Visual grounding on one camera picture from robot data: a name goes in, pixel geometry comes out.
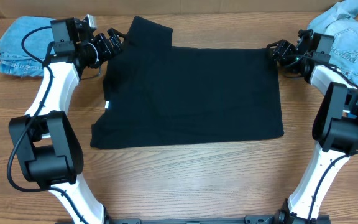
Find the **black t-shirt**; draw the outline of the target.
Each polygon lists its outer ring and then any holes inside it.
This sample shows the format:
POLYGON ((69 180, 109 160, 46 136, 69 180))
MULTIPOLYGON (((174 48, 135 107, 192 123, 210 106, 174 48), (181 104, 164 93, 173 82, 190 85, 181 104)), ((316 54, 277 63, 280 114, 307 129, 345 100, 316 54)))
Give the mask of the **black t-shirt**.
POLYGON ((108 104, 92 125, 99 149, 283 136, 278 71, 267 49, 172 45, 173 31, 135 17, 107 65, 108 104))

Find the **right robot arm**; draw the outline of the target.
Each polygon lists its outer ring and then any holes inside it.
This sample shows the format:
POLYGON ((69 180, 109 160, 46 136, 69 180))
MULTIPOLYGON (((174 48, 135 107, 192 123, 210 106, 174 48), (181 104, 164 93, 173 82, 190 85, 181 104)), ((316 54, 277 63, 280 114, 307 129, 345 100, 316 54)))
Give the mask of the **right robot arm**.
POLYGON ((312 158, 296 187, 273 215, 252 215, 246 223, 330 223, 319 210, 343 165, 358 154, 358 85, 331 64, 335 37, 300 30, 298 42, 268 44, 279 66, 299 75, 324 96, 313 123, 312 158))

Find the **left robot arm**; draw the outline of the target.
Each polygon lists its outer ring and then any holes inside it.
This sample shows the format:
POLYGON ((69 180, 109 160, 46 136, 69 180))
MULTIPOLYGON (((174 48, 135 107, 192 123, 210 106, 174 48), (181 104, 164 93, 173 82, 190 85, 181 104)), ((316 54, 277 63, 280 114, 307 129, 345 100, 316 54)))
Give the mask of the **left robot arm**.
POLYGON ((100 68, 121 53, 124 34, 109 29, 107 34, 94 35, 97 25, 89 14, 82 20, 52 20, 48 28, 53 41, 40 61, 44 77, 37 96, 25 115, 9 122, 14 147, 7 163, 7 179, 16 190, 29 191, 12 178, 12 163, 17 159, 24 178, 38 185, 34 192, 56 196, 73 223, 112 223, 82 174, 83 151, 67 113, 83 70, 100 68))

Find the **light blue denim jeans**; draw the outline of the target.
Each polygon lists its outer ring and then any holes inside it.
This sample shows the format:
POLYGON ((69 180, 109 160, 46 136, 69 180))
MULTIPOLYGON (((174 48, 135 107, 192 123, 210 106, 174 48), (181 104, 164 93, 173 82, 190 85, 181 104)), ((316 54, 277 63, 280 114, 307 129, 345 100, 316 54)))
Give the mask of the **light blue denim jeans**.
POLYGON ((314 18, 307 26, 314 32, 331 35, 334 42, 330 63, 339 67, 350 81, 358 85, 358 0, 345 0, 314 18))

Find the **folded blue jeans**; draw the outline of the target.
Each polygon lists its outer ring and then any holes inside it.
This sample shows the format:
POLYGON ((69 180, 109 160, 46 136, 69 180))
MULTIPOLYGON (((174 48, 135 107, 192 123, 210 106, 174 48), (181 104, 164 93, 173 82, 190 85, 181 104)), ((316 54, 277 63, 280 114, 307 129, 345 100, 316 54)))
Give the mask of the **folded blue jeans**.
MULTIPOLYGON (((0 38, 0 73, 18 77, 43 75, 42 64, 30 57, 21 47, 26 34, 50 26, 52 18, 23 16, 16 19, 0 38)), ((25 49, 40 60, 44 60, 48 44, 53 41, 51 29, 37 31, 25 40, 25 49)))

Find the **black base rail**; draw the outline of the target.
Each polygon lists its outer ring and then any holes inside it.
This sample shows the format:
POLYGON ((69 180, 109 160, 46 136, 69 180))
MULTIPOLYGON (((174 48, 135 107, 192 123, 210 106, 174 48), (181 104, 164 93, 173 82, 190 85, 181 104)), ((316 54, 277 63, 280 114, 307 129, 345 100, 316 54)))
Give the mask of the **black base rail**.
POLYGON ((273 224, 273 215, 247 215, 244 218, 203 218, 199 220, 168 219, 141 220, 115 219, 113 224, 273 224))

